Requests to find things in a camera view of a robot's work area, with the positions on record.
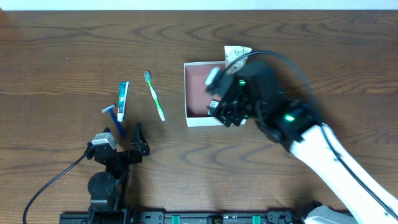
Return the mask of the blue disposable razor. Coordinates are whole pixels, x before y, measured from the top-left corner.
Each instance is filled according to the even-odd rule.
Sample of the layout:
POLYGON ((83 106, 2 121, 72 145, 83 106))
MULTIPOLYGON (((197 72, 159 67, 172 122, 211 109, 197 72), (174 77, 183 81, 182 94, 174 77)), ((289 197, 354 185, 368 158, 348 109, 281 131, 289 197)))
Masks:
POLYGON ((118 129, 120 135, 121 135, 122 137, 124 137, 124 136, 126 135, 126 133, 125 133, 123 127, 121 126, 121 123, 118 121, 118 118, 117 118, 116 114, 115 114, 114 111, 113 111, 113 109, 114 109, 115 107, 116 107, 115 104, 110 105, 110 106, 108 106, 108 107, 102 109, 102 113, 109 113, 109 114, 111 115, 111 118, 112 118, 112 120, 113 120, 115 126, 117 127, 117 129, 118 129))

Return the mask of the white box with pink interior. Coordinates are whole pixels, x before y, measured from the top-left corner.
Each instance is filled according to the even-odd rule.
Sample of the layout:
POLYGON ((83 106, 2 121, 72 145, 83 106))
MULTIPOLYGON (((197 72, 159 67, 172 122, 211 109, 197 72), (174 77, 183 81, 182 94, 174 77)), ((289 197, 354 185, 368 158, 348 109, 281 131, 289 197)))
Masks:
POLYGON ((211 101, 220 101, 221 98, 205 93, 205 80, 214 67, 224 66, 224 61, 184 63, 185 117, 189 128, 223 126, 223 123, 208 115, 211 101))

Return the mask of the green white toothpaste tube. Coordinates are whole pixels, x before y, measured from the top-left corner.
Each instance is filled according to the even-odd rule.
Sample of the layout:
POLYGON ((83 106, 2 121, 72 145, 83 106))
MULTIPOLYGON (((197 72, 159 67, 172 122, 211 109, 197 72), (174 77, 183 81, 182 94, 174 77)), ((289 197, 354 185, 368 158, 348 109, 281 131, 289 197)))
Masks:
POLYGON ((129 82, 119 83, 119 96, 118 96, 118 113, 117 119, 123 122, 126 113, 126 98, 128 96, 129 82))

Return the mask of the white lotion tube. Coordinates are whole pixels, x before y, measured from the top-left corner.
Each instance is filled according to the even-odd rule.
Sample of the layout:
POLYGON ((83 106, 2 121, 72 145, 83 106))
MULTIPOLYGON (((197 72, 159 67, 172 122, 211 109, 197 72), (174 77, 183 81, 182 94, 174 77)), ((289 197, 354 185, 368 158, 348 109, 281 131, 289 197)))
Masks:
POLYGON ((252 48, 243 47, 238 45, 226 45, 224 46, 224 57, 225 57, 225 74, 232 75, 234 72, 240 70, 246 63, 247 57, 235 62, 237 58, 244 54, 252 52, 252 48))

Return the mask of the green white toothbrush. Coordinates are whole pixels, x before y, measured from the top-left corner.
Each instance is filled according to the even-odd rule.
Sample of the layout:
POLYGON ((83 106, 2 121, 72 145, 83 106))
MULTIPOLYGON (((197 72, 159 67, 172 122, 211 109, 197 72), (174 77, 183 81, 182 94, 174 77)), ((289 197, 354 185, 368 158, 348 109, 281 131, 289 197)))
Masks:
POLYGON ((155 101, 155 104, 156 104, 156 107, 157 107, 157 111, 158 111, 159 117, 160 117, 160 119, 161 119, 162 121, 165 121, 164 111, 163 111, 163 109, 162 109, 162 107, 161 107, 161 105, 160 105, 160 102, 159 102, 157 93, 156 93, 155 89, 154 89, 153 86, 152 86, 152 77, 151 77, 150 71, 146 70, 146 71, 144 72, 144 78, 145 78, 145 81, 147 82, 147 84, 148 84, 148 86, 149 86, 149 89, 150 89, 152 98, 153 98, 153 100, 155 101))

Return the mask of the green white soap package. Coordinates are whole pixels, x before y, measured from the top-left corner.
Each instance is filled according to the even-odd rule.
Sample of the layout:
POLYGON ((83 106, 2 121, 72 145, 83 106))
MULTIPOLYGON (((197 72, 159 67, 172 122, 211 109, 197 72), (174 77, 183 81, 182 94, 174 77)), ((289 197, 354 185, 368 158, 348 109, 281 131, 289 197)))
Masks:
POLYGON ((219 104, 218 101, 211 100, 211 103, 210 103, 210 105, 208 107, 208 112, 207 112, 208 116, 213 116, 213 112, 217 108, 218 104, 219 104))

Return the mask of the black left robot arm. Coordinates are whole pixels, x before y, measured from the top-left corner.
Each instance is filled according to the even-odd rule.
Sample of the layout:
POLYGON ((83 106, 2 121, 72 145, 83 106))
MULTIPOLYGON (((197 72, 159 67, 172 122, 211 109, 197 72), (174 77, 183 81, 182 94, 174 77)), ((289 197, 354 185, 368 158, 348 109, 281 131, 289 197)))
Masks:
POLYGON ((129 180, 130 166, 142 162, 150 154, 149 145, 143 135, 141 123, 137 123, 127 151, 117 151, 117 141, 109 128, 96 134, 87 144, 84 155, 105 166, 105 170, 94 174, 88 182, 91 195, 90 223, 125 223, 129 214, 124 199, 129 180))

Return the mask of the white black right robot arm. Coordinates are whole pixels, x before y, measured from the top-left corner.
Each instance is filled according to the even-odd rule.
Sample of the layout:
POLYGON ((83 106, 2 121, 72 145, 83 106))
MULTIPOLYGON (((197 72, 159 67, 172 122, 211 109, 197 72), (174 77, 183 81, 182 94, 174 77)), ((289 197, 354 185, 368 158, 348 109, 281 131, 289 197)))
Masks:
POLYGON ((253 119, 269 140, 309 166, 358 223, 397 223, 397 198, 348 153, 314 107, 286 96, 267 65, 252 63, 233 74, 215 67, 205 85, 221 98, 213 117, 227 127, 253 119))

